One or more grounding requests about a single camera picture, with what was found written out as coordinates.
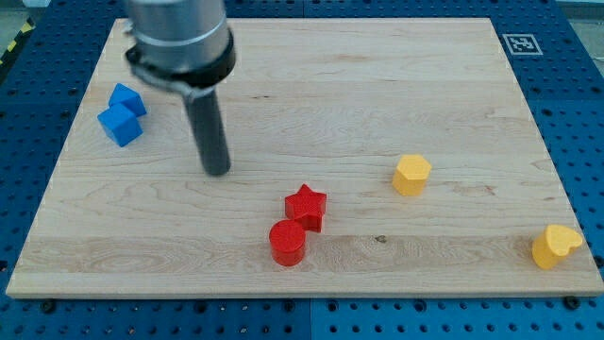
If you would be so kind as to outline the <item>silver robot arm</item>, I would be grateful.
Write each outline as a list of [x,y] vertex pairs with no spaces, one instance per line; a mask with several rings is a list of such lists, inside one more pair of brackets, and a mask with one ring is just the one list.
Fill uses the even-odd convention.
[[142,82],[192,102],[215,96],[235,64],[223,0],[126,0],[135,44],[126,51]]

